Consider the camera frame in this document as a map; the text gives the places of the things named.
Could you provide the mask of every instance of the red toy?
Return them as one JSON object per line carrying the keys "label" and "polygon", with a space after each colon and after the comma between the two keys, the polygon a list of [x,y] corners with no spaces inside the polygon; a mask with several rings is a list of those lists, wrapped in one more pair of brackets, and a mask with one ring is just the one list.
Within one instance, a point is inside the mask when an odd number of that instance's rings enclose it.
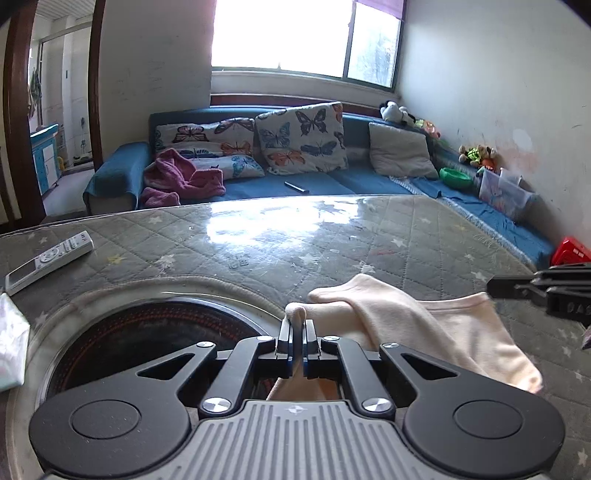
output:
{"label": "red toy", "polygon": [[554,252],[550,265],[591,262],[591,250],[572,236],[566,237]]}

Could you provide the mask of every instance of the metal screw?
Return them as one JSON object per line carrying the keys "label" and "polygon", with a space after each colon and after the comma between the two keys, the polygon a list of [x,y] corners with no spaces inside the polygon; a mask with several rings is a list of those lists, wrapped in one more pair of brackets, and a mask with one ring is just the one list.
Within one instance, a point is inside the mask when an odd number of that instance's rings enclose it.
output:
{"label": "metal screw", "polygon": [[228,411],[230,406],[232,406],[232,403],[229,400],[220,397],[208,398],[203,400],[202,404],[203,409],[211,413],[223,413]]}
{"label": "metal screw", "polygon": [[364,401],[361,405],[365,410],[374,413],[380,413],[392,408],[392,402],[385,398],[370,398]]}

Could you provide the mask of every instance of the window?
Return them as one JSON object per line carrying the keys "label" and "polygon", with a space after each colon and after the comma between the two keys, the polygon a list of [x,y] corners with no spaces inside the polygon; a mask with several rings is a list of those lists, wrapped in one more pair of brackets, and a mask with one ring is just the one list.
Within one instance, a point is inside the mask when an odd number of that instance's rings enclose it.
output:
{"label": "window", "polygon": [[404,0],[217,0],[212,66],[391,89]]}

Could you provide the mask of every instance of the pink blanket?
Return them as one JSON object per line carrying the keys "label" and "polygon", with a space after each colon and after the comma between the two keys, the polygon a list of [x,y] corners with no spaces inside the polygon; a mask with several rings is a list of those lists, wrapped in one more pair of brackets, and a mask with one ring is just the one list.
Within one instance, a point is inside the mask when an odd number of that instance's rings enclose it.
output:
{"label": "pink blanket", "polygon": [[180,205],[179,199],[206,199],[226,193],[219,168],[197,170],[173,148],[160,152],[146,167],[144,183],[141,201],[149,207]]}

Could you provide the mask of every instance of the ceiling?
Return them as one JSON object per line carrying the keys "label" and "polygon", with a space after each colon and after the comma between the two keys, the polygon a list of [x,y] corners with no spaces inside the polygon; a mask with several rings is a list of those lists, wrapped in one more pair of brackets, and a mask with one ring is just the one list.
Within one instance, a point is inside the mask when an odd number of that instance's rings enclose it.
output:
{"label": "ceiling", "polygon": [[96,0],[39,0],[37,15],[56,20],[71,15],[82,18],[95,12]]}

